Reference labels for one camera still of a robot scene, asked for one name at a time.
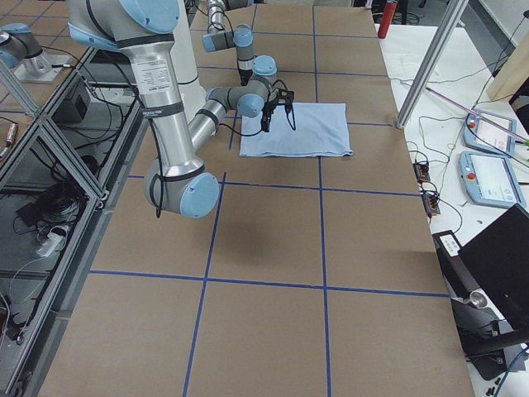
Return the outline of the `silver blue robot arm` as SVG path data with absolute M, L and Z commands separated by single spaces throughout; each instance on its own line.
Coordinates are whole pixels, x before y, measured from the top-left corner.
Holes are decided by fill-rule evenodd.
M 212 89 L 188 120 L 170 54 L 178 24 L 175 1 L 69 2 L 69 31 L 75 41 L 122 53 L 131 63 L 142 114 L 158 152 L 146 176 L 146 198 L 158 213 L 202 218 L 214 209 L 220 189 L 197 152 L 231 110 L 260 117 L 261 131 L 269 131 L 279 103 L 274 86 L 277 67 L 273 57 L 255 55 L 250 26 L 240 24 L 229 33 L 216 26 L 203 37 L 204 48 L 220 50 L 221 39 L 226 38 L 236 48 L 242 84 Z
M 236 50 L 236 66 L 242 86 L 248 84 L 253 74 L 252 67 L 256 57 L 253 31 L 246 24 L 234 27 L 226 14 L 229 11 L 250 7 L 253 4 L 253 1 L 246 0 L 206 1 L 208 25 L 207 33 L 202 38 L 203 48 L 209 53 L 234 48 Z

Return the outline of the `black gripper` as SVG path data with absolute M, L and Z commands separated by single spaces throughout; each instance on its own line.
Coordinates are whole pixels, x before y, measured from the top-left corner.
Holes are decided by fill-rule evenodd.
M 279 104 L 278 94 L 275 94 L 272 98 L 269 98 L 265 103 L 262 109 L 261 121 L 260 121 L 260 130 L 262 132 L 269 132 L 269 126 L 271 123 L 274 110 Z

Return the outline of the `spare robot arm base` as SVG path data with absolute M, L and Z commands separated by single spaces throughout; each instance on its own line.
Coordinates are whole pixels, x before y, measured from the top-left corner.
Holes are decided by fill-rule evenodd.
M 53 67 L 55 58 L 44 51 L 28 25 L 14 22 L 1 27 L 1 61 L 19 81 L 52 83 L 60 71 Z

